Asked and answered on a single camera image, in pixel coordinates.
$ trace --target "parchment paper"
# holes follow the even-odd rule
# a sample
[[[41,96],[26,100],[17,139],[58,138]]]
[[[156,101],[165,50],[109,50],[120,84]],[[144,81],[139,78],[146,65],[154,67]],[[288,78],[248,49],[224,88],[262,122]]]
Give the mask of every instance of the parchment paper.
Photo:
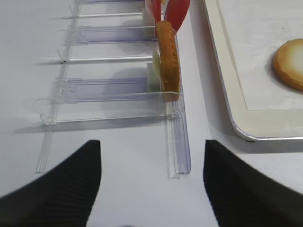
[[[281,45],[303,38],[303,0],[218,2],[248,110],[303,109],[303,92],[280,82],[271,66]]]

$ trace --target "transparent plastic slot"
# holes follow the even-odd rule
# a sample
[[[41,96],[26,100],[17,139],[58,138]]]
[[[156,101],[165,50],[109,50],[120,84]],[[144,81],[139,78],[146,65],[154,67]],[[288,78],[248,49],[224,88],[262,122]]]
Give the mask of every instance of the transparent plastic slot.
[[[98,3],[129,3],[144,2],[144,0],[79,0],[79,4],[98,4]]]
[[[79,26],[72,33],[73,45],[156,42],[155,26]]]
[[[34,108],[49,127],[87,123],[85,127],[125,127],[165,122],[169,175],[171,178],[190,172],[190,157],[183,96],[176,102],[164,102],[163,96],[174,92],[147,92],[147,78],[131,79],[67,79],[61,98],[39,99]],[[55,119],[49,115],[53,105],[60,110]]]
[[[61,62],[145,61],[158,49],[154,26],[76,26],[67,30],[70,53],[59,51]]]
[[[54,82],[50,98],[39,99],[34,103],[41,120],[47,125],[36,172],[44,172],[53,133],[57,130],[109,129],[161,122],[164,123],[167,133],[170,178],[189,174],[191,163],[182,82],[180,80],[179,93],[161,92],[160,78],[154,74],[152,65],[152,53],[159,51],[153,18],[148,17],[145,9],[141,9],[144,26],[100,26],[97,22],[94,24],[97,26],[85,26],[85,19],[80,19],[89,17],[88,20],[91,20],[98,16],[115,14],[112,11],[115,4],[120,8],[127,5],[129,8],[125,9],[131,10],[131,3],[144,4],[144,1],[72,2],[72,23],[64,31],[64,49],[58,51],[62,72]],[[88,11],[83,11],[83,7],[87,7]],[[98,15],[99,7],[103,7],[105,14]],[[117,15],[121,16],[123,13],[119,11],[114,16]],[[82,20],[83,26],[78,25],[79,20]],[[101,73],[101,69],[91,69],[94,68],[92,65],[103,65],[104,70],[104,64],[99,62],[83,64],[89,61],[107,63],[108,72]],[[110,68],[113,64],[117,67],[119,61],[122,68]],[[139,61],[146,61],[147,67]],[[125,64],[130,62],[137,64],[135,67],[126,67]],[[82,66],[83,73],[79,74],[78,70],[77,75],[85,75],[85,79],[67,78],[69,73],[71,77],[75,74],[69,70],[72,66],[76,66],[75,70]],[[92,71],[97,74],[94,76],[97,79],[91,79]]]

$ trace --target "white tray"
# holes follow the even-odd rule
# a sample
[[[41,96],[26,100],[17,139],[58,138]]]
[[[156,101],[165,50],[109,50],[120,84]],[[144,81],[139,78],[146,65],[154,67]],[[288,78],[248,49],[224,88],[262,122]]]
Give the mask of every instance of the white tray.
[[[232,125],[245,140],[303,139],[303,110],[248,111],[217,0],[205,0],[214,51]]]

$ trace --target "white table surface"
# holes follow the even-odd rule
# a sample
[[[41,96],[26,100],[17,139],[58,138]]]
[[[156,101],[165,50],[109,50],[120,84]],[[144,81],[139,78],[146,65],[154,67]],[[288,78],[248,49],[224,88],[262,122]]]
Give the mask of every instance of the white table surface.
[[[1,1],[0,195],[40,176],[34,170],[44,129],[39,126],[32,103],[48,97],[59,74],[60,65],[46,62],[57,58],[54,34],[69,25],[70,21],[62,20],[67,13],[62,0]],[[303,193],[302,142],[247,143],[234,135],[201,1],[191,1],[178,42],[191,174],[181,180],[167,179],[165,154],[150,141],[153,138],[159,146],[165,145],[163,135],[155,133],[160,124],[148,128],[62,131],[54,135],[48,170],[87,140],[102,142],[101,187],[89,227],[216,227],[202,177],[206,139],[219,140],[259,171]],[[134,138],[131,133],[140,136]]]

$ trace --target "black ribbed pad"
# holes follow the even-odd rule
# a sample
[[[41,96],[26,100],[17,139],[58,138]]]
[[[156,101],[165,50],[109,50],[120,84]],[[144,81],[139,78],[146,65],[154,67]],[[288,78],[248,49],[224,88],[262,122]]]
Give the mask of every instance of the black ribbed pad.
[[[267,178],[215,140],[206,142],[204,185],[220,227],[303,226],[266,196],[281,191],[277,200],[288,196],[299,201],[300,194]]]
[[[84,227],[101,180],[100,142],[90,140],[56,168],[0,199],[0,227]]]

